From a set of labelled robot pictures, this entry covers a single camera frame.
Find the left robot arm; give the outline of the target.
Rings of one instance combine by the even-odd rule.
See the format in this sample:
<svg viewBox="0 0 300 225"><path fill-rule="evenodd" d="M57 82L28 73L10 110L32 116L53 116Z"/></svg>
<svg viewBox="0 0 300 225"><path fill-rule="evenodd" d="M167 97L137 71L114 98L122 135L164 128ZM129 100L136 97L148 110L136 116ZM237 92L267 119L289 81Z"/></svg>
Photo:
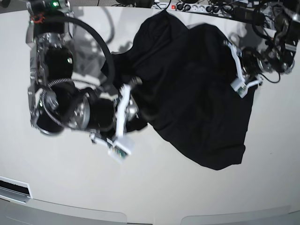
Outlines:
<svg viewBox="0 0 300 225"><path fill-rule="evenodd" d="M274 15L276 29L274 37L260 33L256 27L260 9L271 2L281 8L281 13ZM250 76L266 72L290 73L300 40L300 2L298 0L262 0L252 12L251 26L256 35L266 40L268 47L262 53L251 47L244 48L241 58L244 71Z"/></svg>

